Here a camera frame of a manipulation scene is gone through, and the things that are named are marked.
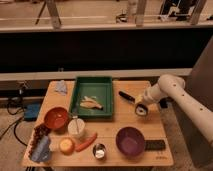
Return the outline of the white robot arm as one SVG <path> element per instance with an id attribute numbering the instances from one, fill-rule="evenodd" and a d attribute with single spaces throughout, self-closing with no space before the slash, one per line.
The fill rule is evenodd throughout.
<path id="1" fill-rule="evenodd" d="M 172 98 L 213 148 L 213 112 L 190 96 L 184 88 L 183 78 L 170 74 L 161 75 L 156 84 L 146 88 L 135 98 L 135 106 L 148 107 L 162 98 Z"/>

